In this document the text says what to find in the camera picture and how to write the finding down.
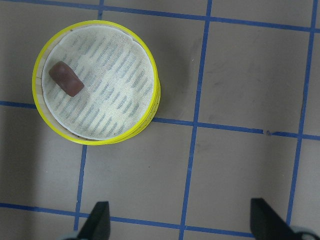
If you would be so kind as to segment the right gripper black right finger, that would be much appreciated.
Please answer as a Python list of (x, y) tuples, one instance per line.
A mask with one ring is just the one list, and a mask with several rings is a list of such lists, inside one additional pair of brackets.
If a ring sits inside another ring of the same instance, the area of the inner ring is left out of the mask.
[(256, 240), (310, 239), (309, 232), (294, 232), (263, 198), (250, 200), (250, 231)]

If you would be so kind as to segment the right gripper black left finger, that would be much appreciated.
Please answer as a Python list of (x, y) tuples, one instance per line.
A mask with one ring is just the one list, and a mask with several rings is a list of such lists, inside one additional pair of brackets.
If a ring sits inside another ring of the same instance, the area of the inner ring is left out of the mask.
[(110, 238), (110, 207), (108, 201), (95, 204), (76, 236), (77, 240), (108, 240)]

